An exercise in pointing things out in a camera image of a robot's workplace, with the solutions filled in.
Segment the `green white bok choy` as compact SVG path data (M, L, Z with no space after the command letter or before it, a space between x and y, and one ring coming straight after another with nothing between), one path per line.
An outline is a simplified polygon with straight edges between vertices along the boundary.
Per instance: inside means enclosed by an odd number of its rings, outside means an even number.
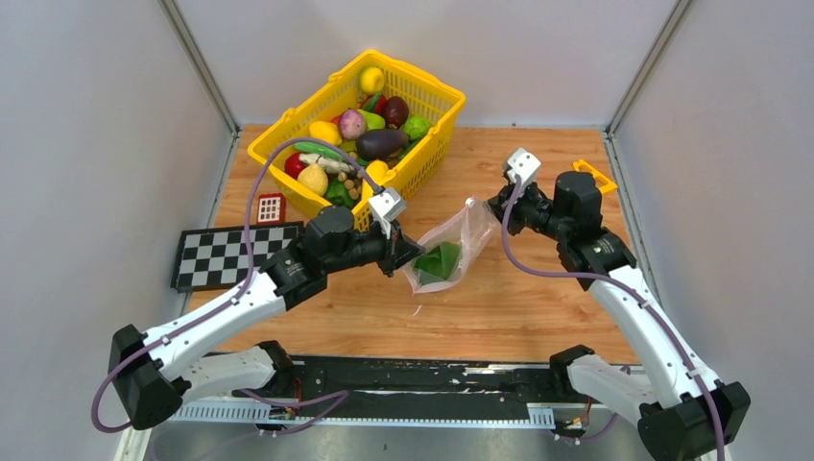
M413 270L419 286L449 280L458 267L461 254L459 243L444 241L418 257Z

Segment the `clear zip top bag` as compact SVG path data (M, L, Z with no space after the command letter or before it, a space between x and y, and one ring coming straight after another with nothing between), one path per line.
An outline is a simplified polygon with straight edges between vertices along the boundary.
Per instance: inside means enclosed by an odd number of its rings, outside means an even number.
M497 228L488 203L467 198L460 211L419 240L426 252L403 269L413 294L441 292L459 284Z

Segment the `yellow plastic basket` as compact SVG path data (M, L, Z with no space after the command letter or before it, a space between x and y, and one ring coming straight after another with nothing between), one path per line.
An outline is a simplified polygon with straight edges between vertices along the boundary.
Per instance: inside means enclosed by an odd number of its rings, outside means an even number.
M359 73L368 66L380 67L386 76L381 92L364 94L358 85ZM407 103L410 116L421 115L433 127L421 140L410 142L382 160L391 169L386 187L393 187L404 199L411 198L438 170L451 140L452 130L466 101L465 94L410 63L390 58L375 50L361 53L341 70L333 73L327 83L298 107L288 109L270 129L260 135L249 147L249 155L258 163L267 165L269 172L286 200L307 217L314 217L331 205L323 196L317 196L284 172L284 162L298 152L294 144L300 141L322 140L308 134L308 126L315 121L330 121L338 126L339 116L347 109L357 109L365 116L370 130L390 129L382 117L382 109L389 98L399 96ZM364 166L370 161L356 153L355 140L343 141L337 147L345 150ZM329 181L338 179L357 203L352 209L355 226L368 228L372 221L368 199L362 191L362 178L350 174L327 174Z

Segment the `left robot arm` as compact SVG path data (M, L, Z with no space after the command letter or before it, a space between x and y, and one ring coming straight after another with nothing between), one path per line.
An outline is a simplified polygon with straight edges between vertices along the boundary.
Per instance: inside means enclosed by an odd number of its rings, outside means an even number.
M397 221L406 207L403 200L383 192L369 205L374 221L366 231L354 227L348 208L325 207L296 238L214 301L145 332L133 325L117 330L101 386L114 386L129 418L124 426L152 428L186 403L232 390L286 395L294 371L278 343L226 354L213 349L321 293L333 273L374 263L390 277L423 254Z

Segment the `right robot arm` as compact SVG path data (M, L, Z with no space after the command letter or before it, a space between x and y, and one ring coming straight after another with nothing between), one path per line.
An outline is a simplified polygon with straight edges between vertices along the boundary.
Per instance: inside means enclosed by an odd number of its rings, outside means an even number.
M667 318L624 240L603 224L603 195L586 172L567 171L552 196L533 174L509 169L489 200L501 238L531 230L552 239L564 268L610 314L643 376L613 367L597 352L575 346L552 356L548 387L559 400L579 394L603 403L635 426L655 460L728 457L751 398L738 382L724 382Z

